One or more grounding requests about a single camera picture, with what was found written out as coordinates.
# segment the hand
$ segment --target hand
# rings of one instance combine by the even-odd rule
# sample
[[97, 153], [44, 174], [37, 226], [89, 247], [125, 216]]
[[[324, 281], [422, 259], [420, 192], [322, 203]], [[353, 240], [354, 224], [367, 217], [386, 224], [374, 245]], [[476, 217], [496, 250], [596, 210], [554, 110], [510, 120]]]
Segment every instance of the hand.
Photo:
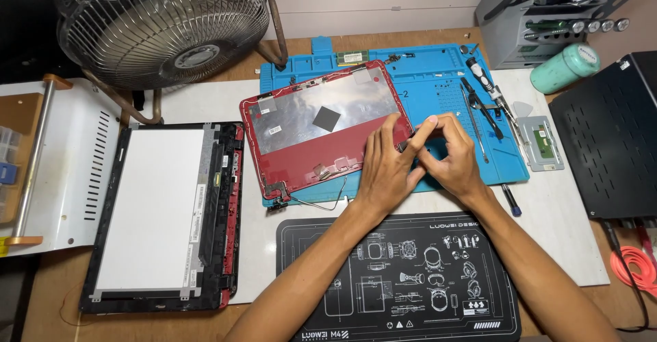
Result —
[[437, 117], [438, 125], [430, 137], [445, 138], [448, 156], [438, 161], [422, 148], [418, 152], [418, 159], [445, 189], [470, 206], [487, 194], [487, 187], [479, 175], [474, 142], [453, 113]]
[[383, 125], [367, 137], [361, 185], [354, 203], [364, 205], [363, 210], [374, 211], [373, 227], [378, 225], [406, 198], [422, 179], [426, 170], [418, 166], [409, 170], [418, 151], [424, 148], [426, 138], [436, 128], [437, 118], [430, 116], [409, 139], [403, 153], [392, 141], [392, 128], [401, 116], [390, 114]]

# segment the black repair mat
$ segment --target black repair mat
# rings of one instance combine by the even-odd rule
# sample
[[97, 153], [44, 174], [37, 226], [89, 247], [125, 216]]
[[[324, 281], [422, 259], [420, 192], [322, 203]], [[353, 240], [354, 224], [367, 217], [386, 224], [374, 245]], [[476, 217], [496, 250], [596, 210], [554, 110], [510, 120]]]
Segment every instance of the black repair mat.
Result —
[[[276, 274], [335, 218], [285, 220]], [[517, 341], [516, 290], [466, 212], [390, 215], [349, 255], [293, 341]]]

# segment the fan guard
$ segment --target fan guard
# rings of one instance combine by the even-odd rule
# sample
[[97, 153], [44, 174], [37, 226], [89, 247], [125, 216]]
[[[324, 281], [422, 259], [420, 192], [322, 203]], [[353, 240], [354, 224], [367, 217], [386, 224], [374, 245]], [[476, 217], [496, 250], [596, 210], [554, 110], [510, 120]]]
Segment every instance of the fan guard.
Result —
[[[158, 89], [208, 77], [255, 48], [269, 25], [267, 0], [55, 1], [64, 52], [119, 89]], [[284, 66], [275, 1], [269, 6], [283, 58], [263, 55]]]

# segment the blue silicone repair mat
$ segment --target blue silicone repair mat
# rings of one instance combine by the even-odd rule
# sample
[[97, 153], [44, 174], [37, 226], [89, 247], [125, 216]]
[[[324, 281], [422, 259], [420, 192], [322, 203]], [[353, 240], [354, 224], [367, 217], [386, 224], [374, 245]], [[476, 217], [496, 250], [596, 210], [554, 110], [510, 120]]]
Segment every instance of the blue silicone repair mat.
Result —
[[[271, 63], [262, 64], [260, 67], [260, 93], [266, 93], [340, 69], [337, 66], [336, 55], [333, 53], [331, 38], [313, 38], [312, 47], [313, 54], [291, 56], [287, 67], [283, 71], [275, 69]], [[425, 118], [432, 114], [452, 111], [475, 141], [477, 162], [484, 183], [491, 185], [529, 179], [529, 173], [513, 139], [506, 118], [503, 115], [496, 118], [494, 112], [489, 111], [504, 135], [504, 139], [499, 140], [495, 137], [493, 128], [488, 124], [481, 111], [472, 109], [472, 114], [481, 135], [481, 142], [489, 159], [488, 164], [484, 162], [459, 87], [459, 84], [461, 84], [460, 78], [467, 78], [482, 102], [486, 104], [494, 104], [494, 102], [465, 65], [465, 61], [471, 55], [461, 54], [459, 46], [452, 43], [421, 47], [370, 49], [369, 59], [385, 61], [390, 54], [401, 56], [398, 61], [386, 65], [386, 69], [390, 73], [395, 89], [413, 125], [421, 124]], [[488, 77], [492, 79], [486, 61], [481, 56], [479, 49], [473, 55], [486, 71]], [[426, 147], [438, 159], [447, 156], [444, 140], [429, 141]], [[342, 191], [342, 196], [348, 195], [350, 199], [356, 196], [360, 177], [360, 171], [347, 175], [347, 182]], [[302, 201], [313, 203], [335, 201], [343, 182], [342, 178], [332, 179], [296, 191], [294, 196]], [[441, 189], [441, 186], [434, 178], [427, 175], [417, 185], [414, 192], [426, 192], [436, 189]], [[297, 202], [291, 201], [290, 204], [297, 204]], [[272, 206], [273, 201], [263, 199], [263, 205]]]

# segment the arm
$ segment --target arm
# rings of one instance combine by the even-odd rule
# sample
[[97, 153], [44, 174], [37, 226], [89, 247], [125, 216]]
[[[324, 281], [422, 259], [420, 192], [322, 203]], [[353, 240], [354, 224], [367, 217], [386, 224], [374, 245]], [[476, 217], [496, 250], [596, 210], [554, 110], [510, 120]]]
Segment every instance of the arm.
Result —
[[434, 137], [446, 140], [448, 157], [437, 161], [423, 150], [420, 162], [479, 219], [522, 299], [552, 341], [619, 341], [607, 317], [484, 185], [474, 142], [454, 114], [438, 116]]
[[229, 341], [287, 341], [306, 321], [351, 250], [415, 188], [423, 167], [409, 169], [436, 127], [435, 116], [415, 133], [404, 153], [395, 150], [391, 114], [367, 138], [356, 198], [333, 225], [258, 296], [226, 335]]

